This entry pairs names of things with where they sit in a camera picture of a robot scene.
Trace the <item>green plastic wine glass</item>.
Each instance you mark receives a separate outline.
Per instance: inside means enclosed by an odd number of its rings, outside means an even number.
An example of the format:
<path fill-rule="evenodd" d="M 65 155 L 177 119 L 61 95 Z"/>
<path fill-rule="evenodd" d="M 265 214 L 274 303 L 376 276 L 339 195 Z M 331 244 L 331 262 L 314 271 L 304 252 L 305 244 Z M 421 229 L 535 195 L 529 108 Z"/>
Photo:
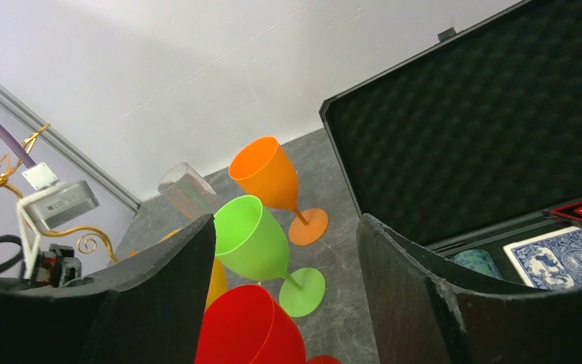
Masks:
<path fill-rule="evenodd" d="M 323 302 L 327 282 L 312 267 L 289 270 L 289 243 L 282 227 L 256 196 L 243 195 L 214 214 L 215 257 L 252 281 L 283 279 L 277 302 L 293 318 L 312 314 Z"/>

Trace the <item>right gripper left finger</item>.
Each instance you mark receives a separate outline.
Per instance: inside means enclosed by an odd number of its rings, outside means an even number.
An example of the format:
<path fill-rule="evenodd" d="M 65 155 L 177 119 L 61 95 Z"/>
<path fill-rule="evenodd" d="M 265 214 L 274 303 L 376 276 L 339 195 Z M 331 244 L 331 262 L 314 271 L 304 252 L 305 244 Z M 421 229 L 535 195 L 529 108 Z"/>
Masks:
<path fill-rule="evenodd" d="M 0 363 L 192 363 L 214 260 L 212 215 L 63 287 L 0 278 Z"/>

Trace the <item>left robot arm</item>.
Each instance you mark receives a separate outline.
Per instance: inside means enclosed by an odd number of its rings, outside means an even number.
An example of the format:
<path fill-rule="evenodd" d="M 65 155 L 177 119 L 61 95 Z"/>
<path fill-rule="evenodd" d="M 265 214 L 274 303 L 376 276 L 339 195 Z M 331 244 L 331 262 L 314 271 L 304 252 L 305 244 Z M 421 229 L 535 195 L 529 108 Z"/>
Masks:
<path fill-rule="evenodd" d="M 23 244 L 19 236 L 6 234 L 0 236 L 1 243 L 11 243 L 20 248 L 12 258 L 0 263 L 0 274 L 23 261 Z M 20 269 L 20 283 L 31 288 L 62 287 L 70 281 L 82 277 L 82 263 L 75 256 L 74 248 L 52 243 L 48 250 L 41 251 L 33 265 L 30 278 L 23 276 L 25 264 Z"/>

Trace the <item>yellow plastic wine glass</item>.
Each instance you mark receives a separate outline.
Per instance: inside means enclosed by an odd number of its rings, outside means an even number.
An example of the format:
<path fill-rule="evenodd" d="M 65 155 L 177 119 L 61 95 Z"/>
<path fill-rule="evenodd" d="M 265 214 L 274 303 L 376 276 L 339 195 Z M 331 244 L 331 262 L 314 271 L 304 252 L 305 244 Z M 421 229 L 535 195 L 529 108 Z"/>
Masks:
<path fill-rule="evenodd" d="M 178 234 L 181 230 L 182 230 L 182 228 L 180 227 L 178 229 L 171 231 L 170 233 L 163 236 L 161 238 L 160 242 L 168 240 L 170 237 Z M 226 270 L 225 270 L 224 266 L 222 265 L 222 263 L 217 258 L 217 256 L 215 255 L 215 252 L 217 250 L 216 249 L 217 248 L 216 237 L 213 238 L 212 247 L 214 249 L 214 256 L 213 256 L 214 261 L 213 261 L 213 265 L 212 265 L 209 285 L 208 285 L 208 289 L 207 289 L 207 295 L 206 295 L 206 299 L 205 299 L 205 310 L 208 309 L 209 306 L 211 306 L 211 304 L 217 298 L 219 298 L 222 294 L 224 294 L 228 291 L 228 280 L 227 280 Z M 135 256 L 135 255 L 143 252 L 143 250 L 145 250 L 145 249 L 133 249 L 133 250 L 128 252 L 126 257 L 130 258 L 132 256 Z M 176 283 L 177 282 L 174 281 L 174 279 L 167 280 L 167 284 L 168 284 L 167 286 L 169 288 L 176 287 L 177 286 Z"/>

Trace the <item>orange plastic wine glass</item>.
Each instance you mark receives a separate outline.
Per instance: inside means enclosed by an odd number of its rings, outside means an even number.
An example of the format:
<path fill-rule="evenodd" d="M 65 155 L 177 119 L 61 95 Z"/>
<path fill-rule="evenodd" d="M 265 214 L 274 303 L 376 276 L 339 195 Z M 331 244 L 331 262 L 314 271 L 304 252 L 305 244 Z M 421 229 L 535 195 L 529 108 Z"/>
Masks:
<path fill-rule="evenodd" d="M 289 210 L 295 215 L 288 230 L 289 239 L 295 245 L 315 243 L 327 231 L 329 218 L 323 209 L 299 209 L 299 178 L 275 137 L 263 136 L 245 146 L 233 158 L 228 174 L 267 207 Z"/>

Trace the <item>clear champagne flute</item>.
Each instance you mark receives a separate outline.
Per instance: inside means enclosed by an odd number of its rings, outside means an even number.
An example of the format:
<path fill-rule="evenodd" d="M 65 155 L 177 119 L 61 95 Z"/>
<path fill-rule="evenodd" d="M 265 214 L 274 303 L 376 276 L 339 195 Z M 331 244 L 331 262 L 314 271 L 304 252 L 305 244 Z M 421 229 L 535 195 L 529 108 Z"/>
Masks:
<path fill-rule="evenodd" d="M 214 214 L 221 207 L 213 187 L 186 162 L 173 166 L 160 180 L 157 190 L 191 221 Z"/>

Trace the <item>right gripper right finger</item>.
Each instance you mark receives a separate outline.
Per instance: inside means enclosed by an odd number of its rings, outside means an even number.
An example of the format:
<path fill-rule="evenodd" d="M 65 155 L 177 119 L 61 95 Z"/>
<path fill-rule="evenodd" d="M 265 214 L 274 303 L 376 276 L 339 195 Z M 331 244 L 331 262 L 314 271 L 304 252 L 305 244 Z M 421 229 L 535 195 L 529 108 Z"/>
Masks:
<path fill-rule="evenodd" d="M 382 363 L 582 363 L 582 286 L 491 278 L 369 214 L 356 233 Z"/>

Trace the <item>red plastic wine glass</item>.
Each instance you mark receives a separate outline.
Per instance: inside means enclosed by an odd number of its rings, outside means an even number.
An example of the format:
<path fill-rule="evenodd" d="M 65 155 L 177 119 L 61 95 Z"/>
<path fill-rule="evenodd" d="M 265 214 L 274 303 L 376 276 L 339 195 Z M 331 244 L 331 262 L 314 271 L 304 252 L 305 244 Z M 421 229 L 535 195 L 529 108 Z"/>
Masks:
<path fill-rule="evenodd" d="M 235 287 L 205 311 L 196 363 L 339 363 L 333 356 L 307 357 L 302 334 L 261 286 Z"/>

